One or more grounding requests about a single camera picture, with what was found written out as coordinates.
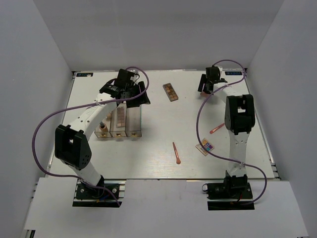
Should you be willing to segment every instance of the small palette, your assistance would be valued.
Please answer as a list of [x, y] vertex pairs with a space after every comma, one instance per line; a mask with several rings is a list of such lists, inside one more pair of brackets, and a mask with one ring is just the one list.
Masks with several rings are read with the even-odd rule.
[[163, 88], [171, 102], [178, 100], [178, 96], [170, 83], [164, 84]]
[[117, 108], [117, 127], [125, 126], [125, 107]]
[[[211, 151], [211, 150], [214, 149], [214, 146], [213, 146], [209, 141], [207, 141], [206, 138], [204, 138], [204, 139], [202, 140], [202, 144], [204, 145], [205, 149], [207, 149], [208, 151]], [[204, 150], [200, 144], [196, 145], [196, 148], [197, 148], [200, 152], [202, 152], [203, 155], [207, 156], [208, 152], [207, 152], [206, 150]]]

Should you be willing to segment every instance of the cable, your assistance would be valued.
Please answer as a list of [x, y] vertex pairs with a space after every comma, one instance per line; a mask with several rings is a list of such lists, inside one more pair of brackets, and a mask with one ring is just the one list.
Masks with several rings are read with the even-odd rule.
[[[216, 155], [216, 154], [214, 154], [214, 153], [208, 151], [208, 150], [204, 147], [204, 145], [202, 144], [202, 142], [201, 142], [201, 140], [200, 140], [200, 136], [199, 136], [199, 130], [198, 130], [199, 117], [200, 117], [200, 113], [202, 112], [202, 109], [203, 109], [204, 105], [206, 104], [207, 100], [208, 100], [213, 94], [215, 94], [216, 92], [220, 91], [221, 89], [224, 89], [224, 88], [226, 88], [226, 87], [228, 87], [228, 86], [231, 86], [231, 85], [234, 85], [234, 84], [237, 84], [237, 83], [240, 83], [240, 82], [242, 82], [243, 80], [245, 80], [245, 78], [247, 77], [247, 73], [246, 73], [244, 67], [243, 67], [240, 63], [238, 63], [237, 61], [234, 61], [234, 60], [231, 60], [231, 59], [223, 59], [223, 60], [220, 60], [220, 61], [214, 63], [213, 65], [215, 65], [215, 64], [217, 64], [217, 63], [220, 63], [220, 62], [223, 62], [223, 61], [230, 61], [230, 62], [234, 62], [234, 63], [240, 65], [240, 67], [241, 67], [242, 70], [243, 70], [243, 77], [242, 77], [241, 80], [238, 80], [238, 81], [236, 81], [236, 82], [229, 83], [229, 84], [224, 85], [224, 86], [222, 86], [222, 87], [220, 87], [220, 88], [217, 88], [217, 89], [214, 90], [208, 97], [206, 97], [206, 99], [203, 101], [201, 107], [200, 107], [199, 110], [198, 110], [197, 120], [196, 120], [196, 134], [197, 134], [197, 139], [198, 139], [199, 144], [200, 144], [201, 147], [202, 147], [205, 151], [207, 151], [210, 155], [212, 155], [212, 156], [214, 156], [214, 157], [216, 157], [216, 158], [218, 158], [218, 159], [227, 160], [227, 161], [231, 161], [231, 162], [235, 162], [235, 163], [241, 164], [241, 162], [238, 161], [238, 160], [234, 160], [234, 159], [226, 158], [226, 157], [223, 157], [223, 156], [219, 156], [219, 155]], [[262, 192], [261, 192], [260, 195], [259, 195], [256, 199], [254, 199], [253, 201], [248, 202], [248, 203], [244, 203], [244, 205], [249, 205], [249, 204], [252, 204], [252, 203], [258, 201], [258, 200], [263, 196], [263, 194], [264, 194], [264, 192], [265, 192], [265, 190], [266, 190], [266, 186], [267, 186], [267, 177], [266, 177], [266, 174], [264, 173], [264, 171], [263, 171], [261, 168], [259, 168], [259, 167], [257, 167], [257, 166], [254, 166], [254, 165], [249, 165], [249, 164], [244, 164], [244, 165], [259, 170], [259, 171], [263, 174], [263, 176], [264, 176], [264, 188], [263, 188]]]
[[[147, 79], [147, 86], [145, 88], [145, 90], [141, 93], [139, 93], [138, 95], [132, 97], [132, 98], [127, 98], [127, 99], [113, 99], [113, 100], [108, 100], [108, 101], [101, 101], [99, 102], [99, 104], [106, 104], [106, 103], [112, 103], [112, 102], [122, 102], [122, 101], [130, 101], [130, 100], [133, 100], [133, 99], [136, 99], [138, 97], [140, 97], [141, 95], [143, 95], [147, 89], [149, 88], [149, 77], [148, 75], [140, 68], [138, 67], [135, 67], [135, 66], [131, 66], [131, 67], [128, 67], [126, 68], [126, 70], [129, 70], [131, 68], [135, 68], [139, 71], [141, 71], [144, 76], [146, 77]], [[52, 116], [56, 115], [56, 114], [59, 114], [59, 113], [63, 113], [63, 112], [66, 112], [66, 111], [70, 111], [70, 110], [74, 110], [74, 109], [79, 109], [79, 108], [87, 108], [87, 107], [94, 107], [96, 105], [96, 103], [90, 103], [90, 104], [85, 104], [85, 105], [80, 105], [80, 106], [75, 106], [75, 107], [71, 107], [71, 108], [65, 108], [65, 109], [61, 109], [61, 110], [58, 110], [56, 112], [53, 112], [51, 114], [49, 114], [47, 117], [45, 117], [39, 124], [38, 126], [35, 128], [35, 131], [33, 133], [33, 137], [32, 137], [32, 153], [33, 153], [33, 157], [34, 157], [34, 160], [35, 160], [35, 163], [36, 165], [39, 167], [39, 169], [46, 175], [49, 175], [49, 176], [53, 176], [53, 177], [59, 177], [59, 178], [76, 178], [76, 179], [79, 179], [80, 181], [82, 181], [82, 183], [84, 183], [85, 185], [89, 186], [89, 187], [92, 187], [92, 188], [96, 188], [96, 189], [103, 189], [105, 191], [107, 191], [116, 201], [116, 203], [118, 204], [118, 206], [120, 206], [120, 203], [118, 202], [118, 199], [115, 197], [115, 195], [109, 190], [107, 189], [106, 187], [100, 187], [100, 186], [94, 186], [88, 182], [85, 182], [83, 181], [83, 179], [77, 175], [58, 175], [58, 174], [53, 174], [51, 172], [48, 172], [47, 170], [45, 170], [40, 162], [39, 162], [39, 159], [36, 155], [36, 150], [35, 150], [35, 139], [36, 139], [36, 135], [40, 129], [40, 127], [43, 125], [44, 122], [46, 122], [47, 119], [51, 118]]]

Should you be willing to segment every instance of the metal base plate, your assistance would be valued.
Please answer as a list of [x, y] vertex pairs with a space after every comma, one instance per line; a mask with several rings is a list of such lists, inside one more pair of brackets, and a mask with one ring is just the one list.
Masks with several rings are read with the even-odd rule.
[[[116, 191], [113, 192], [113, 194], [117, 199], [119, 199], [120, 185], [121, 184], [118, 183], [104, 184], [104, 186], [112, 192], [114, 189], [116, 189]], [[99, 197], [94, 197], [87, 191], [84, 185], [79, 183], [77, 185], [75, 200], [73, 201], [73, 207], [118, 207], [118, 204], [113, 199], [113, 197], [109, 195], [107, 192], [104, 192]]]
[[223, 183], [208, 183], [207, 188], [209, 199], [207, 205], [209, 211], [254, 210], [254, 203], [245, 205], [246, 203], [250, 203], [250, 201], [245, 200], [251, 200], [253, 198], [249, 183], [241, 194], [234, 196], [229, 196], [229, 194], [224, 191]]

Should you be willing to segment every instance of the gray wall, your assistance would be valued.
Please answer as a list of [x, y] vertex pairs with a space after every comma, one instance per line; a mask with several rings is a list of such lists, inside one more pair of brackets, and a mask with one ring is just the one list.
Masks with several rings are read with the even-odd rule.
[[71, 70], [247, 66], [283, 0], [34, 0]]
[[278, 171], [290, 181], [312, 238], [317, 238], [316, 12], [316, 1], [285, 0], [249, 68]]
[[[31, 139], [39, 121], [63, 108], [71, 71], [32, 0], [0, 2], [0, 237], [20, 237], [35, 182]], [[46, 166], [54, 127], [46, 123], [37, 140]]]

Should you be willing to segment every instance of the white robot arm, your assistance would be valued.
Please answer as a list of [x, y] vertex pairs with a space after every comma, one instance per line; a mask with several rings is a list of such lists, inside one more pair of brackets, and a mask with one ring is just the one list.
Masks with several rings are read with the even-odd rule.
[[[103, 186], [104, 178], [90, 162], [92, 152], [88, 140], [98, 125], [102, 127], [101, 121], [119, 104], [101, 102], [113, 99], [120, 99], [122, 102], [143, 92], [144, 82], [136, 84], [137, 76], [136, 72], [121, 69], [116, 79], [110, 80], [99, 90], [95, 106], [87, 108], [67, 126], [59, 125], [55, 131], [55, 156], [89, 184]], [[139, 107], [141, 104], [150, 104], [146, 92], [140, 97], [126, 101], [127, 108]]]
[[[107, 93], [99, 93], [95, 102], [108, 101], [113, 99]], [[107, 104], [96, 104], [94, 107], [87, 108], [82, 115], [71, 122], [70, 129], [75, 131], [82, 131], [82, 134], [86, 136], [89, 140], [91, 134], [94, 132], [98, 124], [115, 108], [117, 107], [116, 102]], [[85, 167], [82, 169], [77, 169], [73, 165], [66, 163], [73, 171], [86, 182], [97, 186], [102, 176], [96, 171], [95, 167], [88, 160], [88, 157], [81, 162]]]
[[[202, 75], [199, 92], [210, 94], [211, 92], [227, 85], [221, 78], [222, 67], [212, 66], [206, 68], [206, 74]], [[255, 125], [255, 110], [253, 96], [242, 95], [231, 86], [217, 91], [215, 96], [226, 103], [225, 125], [230, 137], [230, 159], [241, 162], [229, 162], [224, 179], [224, 190], [229, 195], [243, 192], [249, 186], [245, 168], [247, 141], [252, 127]]]

